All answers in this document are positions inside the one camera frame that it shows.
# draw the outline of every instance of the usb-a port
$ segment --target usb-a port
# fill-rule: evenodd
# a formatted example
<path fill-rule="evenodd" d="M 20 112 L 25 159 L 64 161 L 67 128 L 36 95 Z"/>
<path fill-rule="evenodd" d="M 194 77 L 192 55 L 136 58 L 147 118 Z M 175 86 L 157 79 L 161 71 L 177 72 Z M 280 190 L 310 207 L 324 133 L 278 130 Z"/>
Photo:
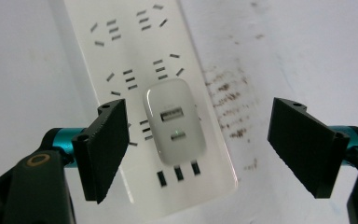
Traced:
<path fill-rule="evenodd" d="M 183 114 L 183 110 L 181 107 L 176 107 L 175 109 L 164 111 L 160 113 L 162 121 L 167 121 L 170 119 L 178 119 L 181 118 Z"/>

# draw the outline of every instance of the white charger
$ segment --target white charger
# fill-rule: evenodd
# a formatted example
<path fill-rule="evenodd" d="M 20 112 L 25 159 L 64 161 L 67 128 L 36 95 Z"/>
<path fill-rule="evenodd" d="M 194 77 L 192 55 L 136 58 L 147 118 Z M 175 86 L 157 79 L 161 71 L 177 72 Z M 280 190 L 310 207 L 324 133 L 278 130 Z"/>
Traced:
<path fill-rule="evenodd" d="M 151 86 L 144 107 L 158 155 L 167 165 L 196 160 L 206 149 L 191 90 L 182 79 Z"/>

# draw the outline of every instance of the electrical outlet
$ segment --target electrical outlet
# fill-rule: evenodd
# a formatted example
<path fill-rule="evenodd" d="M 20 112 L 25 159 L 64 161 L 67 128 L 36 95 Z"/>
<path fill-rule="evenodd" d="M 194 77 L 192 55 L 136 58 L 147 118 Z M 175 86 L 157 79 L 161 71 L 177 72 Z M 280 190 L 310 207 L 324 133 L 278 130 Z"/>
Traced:
<path fill-rule="evenodd" d="M 120 172 L 145 220 L 233 191 L 237 178 L 178 3 L 63 2 L 99 103 L 126 99 L 131 142 Z M 173 78 L 183 79 L 192 92 L 206 149 L 196 161 L 170 166 L 158 157 L 143 94 Z"/>

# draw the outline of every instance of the white wall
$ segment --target white wall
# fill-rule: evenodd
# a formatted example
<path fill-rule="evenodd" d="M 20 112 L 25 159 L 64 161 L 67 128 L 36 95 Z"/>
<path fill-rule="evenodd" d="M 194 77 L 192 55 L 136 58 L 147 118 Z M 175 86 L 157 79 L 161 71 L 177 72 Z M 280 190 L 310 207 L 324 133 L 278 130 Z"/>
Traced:
<path fill-rule="evenodd" d="M 274 96 L 307 105 L 328 125 L 358 126 L 358 1 L 181 2 L 212 101 L 226 83 L 241 95 L 215 111 L 240 187 L 155 223 L 348 223 L 357 172 L 342 168 L 332 198 L 314 200 L 267 133 Z M 78 52 L 62 45 L 57 27 L 47 2 L 0 1 L 0 174 L 38 148 L 50 128 L 86 127 L 97 116 L 87 76 L 78 79 L 69 63 Z M 80 201 L 76 170 L 67 177 Z M 75 210 L 78 223 L 141 222 L 120 178 L 107 202 Z"/>

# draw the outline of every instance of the usb port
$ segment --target usb port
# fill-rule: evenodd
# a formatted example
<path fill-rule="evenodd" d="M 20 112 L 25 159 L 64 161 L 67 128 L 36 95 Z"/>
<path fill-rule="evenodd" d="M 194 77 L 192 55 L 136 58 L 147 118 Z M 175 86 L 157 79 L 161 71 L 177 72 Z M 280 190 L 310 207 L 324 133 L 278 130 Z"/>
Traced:
<path fill-rule="evenodd" d="M 176 107 L 175 109 L 168 110 L 160 113 L 162 121 L 167 121 L 170 119 L 178 119 L 181 118 L 183 114 L 183 110 L 181 107 Z"/>
<path fill-rule="evenodd" d="M 175 133 L 171 134 L 171 140 L 176 141 L 182 138 L 186 138 L 186 133 L 183 131 L 175 131 Z"/>

